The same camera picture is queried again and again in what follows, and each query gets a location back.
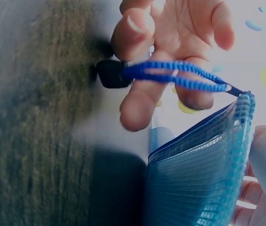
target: wood grain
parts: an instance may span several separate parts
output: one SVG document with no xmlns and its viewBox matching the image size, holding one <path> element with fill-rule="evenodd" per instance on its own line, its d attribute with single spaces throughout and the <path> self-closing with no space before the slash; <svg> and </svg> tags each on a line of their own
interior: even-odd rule
<svg viewBox="0 0 266 226">
<path fill-rule="evenodd" d="M 110 54 L 99 51 L 98 40 L 91 36 L 93 19 L 100 17 L 87 0 L 0 0 L 0 226 L 139 221 L 145 166 L 132 157 L 118 157 L 121 167 L 131 164 L 142 172 L 123 176 L 135 194 L 130 198 L 123 193 L 118 199 L 129 206 L 120 205 L 122 212 L 99 211 L 111 207 L 113 200 L 101 204 L 97 199 L 105 189 L 98 177 L 92 178 L 93 169 L 101 174 L 113 164 L 96 165 L 98 150 L 71 136 L 71 129 L 94 110 L 91 65 Z M 90 134 L 95 128 L 90 127 Z M 102 159 L 107 163 L 111 158 Z M 117 190 L 124 191 L 122 186 Z M 105 211 L 110 214 L 96 219 Z"/>
</svg>

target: dark wooden surface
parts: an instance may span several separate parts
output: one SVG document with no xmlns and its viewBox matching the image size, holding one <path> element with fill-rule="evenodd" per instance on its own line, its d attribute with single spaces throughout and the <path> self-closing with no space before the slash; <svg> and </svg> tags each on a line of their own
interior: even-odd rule
<svg viewBox="0 0 266 226">
<path fill-rule="evenodd" d="M 145 163 L 91 144 L 96 120 L 71 133 L 101 110 L 91 66 L 119 2 L 0 0 L 0 226 L 140 224 Z"/>
</svg>

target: dark blue trim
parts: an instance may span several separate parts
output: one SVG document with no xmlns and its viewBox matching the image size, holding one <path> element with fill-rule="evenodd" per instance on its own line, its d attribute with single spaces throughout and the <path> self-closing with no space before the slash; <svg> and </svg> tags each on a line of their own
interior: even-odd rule
<svg viewBox="0 0 266 226">
<path fill-rule="evenodd" d="M 156 153 L 158 153 L 159 151 L 163 150 L 164 148 L 166 148 L 167 146 L 172 145 L 173 143 L 177 142 L 178 140 L 182 139 L 183 137 L 185 137 L 186 135 L 188 135 L 190 132 L 194 131 L 195 129 L 197 129 L 200 126 L 203 126 L 205 123 L 207 123 L 210 119 L 212 119 L 213 117 L 215 117 L 216 115 L 220 114 L 221 112 L 225 111 L 231 104 L 229 104 L 228 106 L 218 110 L 217 112 L 211 114 L 210 116 L 208 116 L 207 118 L 203 119 L 202 121 L 200 121 L 199 123 L 197 123 L 196 125 L 194 125 L 193 127 L 189 128 L 188 130 L 186 130 L 184 133 L 182 133 L 181 135 L 179 135 L 178 137 L 176 137 L 175 139 L 165 143 L 164 145 L 162 145 L 161 147 L 157 148 L 155 151 L 153 151 L 148 159 L 150 159 L 150 157 Z"/>
</svg>

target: blue zipper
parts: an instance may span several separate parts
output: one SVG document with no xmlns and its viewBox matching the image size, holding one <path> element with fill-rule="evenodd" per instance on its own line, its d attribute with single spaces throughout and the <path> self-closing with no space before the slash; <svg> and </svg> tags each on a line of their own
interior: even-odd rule
<svg viewBox="0 0 266 226">
<path fill-rule="evenodd" d="M 147 72 L 148 69 L 163 69 L 169 71 L 178 70 L 181 72 L 190 72 L 199 75 L 202 78 L 211 80 L 215 84 L 189 80 L 184 77 L 172 76 L 169 74 L 152 74 Z M 196 65 L 186 61 L 145 61 L 136 65 L 124 67 L 122 70 L 122 76 L 129 80 L 150 80 L 160 83 L 173 82 L 178 86 L 190 90 L 200 90 L 206 92 L 227 92 L 236 97 L 243 93 L 243 91 L 223 81 L 217 75 L 206 72 Z"/>
</svg>

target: blue spot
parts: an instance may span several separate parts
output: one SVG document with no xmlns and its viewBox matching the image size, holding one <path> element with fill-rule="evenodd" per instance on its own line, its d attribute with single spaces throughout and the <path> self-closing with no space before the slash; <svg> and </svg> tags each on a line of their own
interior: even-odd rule
<svg viewBox="0 0 266 226">
<path fill-rule="evenodd" d="M 220 65 L 217 65 L 217 66 L 214 66 L 211 73 L 218 73 L 218 72 L 221 72 L 225 69 L 224 66 L 220 66 Z"/>
<path fill-rule="evenodd" d="M 245 22 L 245 24 L 246 24 L 247 27 L 249 27 L 250 29 L 255 30 L 255 31 L 259 32 L 259 31 L 263 30 L 263 28 L 261 26 L 258 26 L 256 24 L 254 24 L 252 21 L 247 20 Z"/>
</svg>

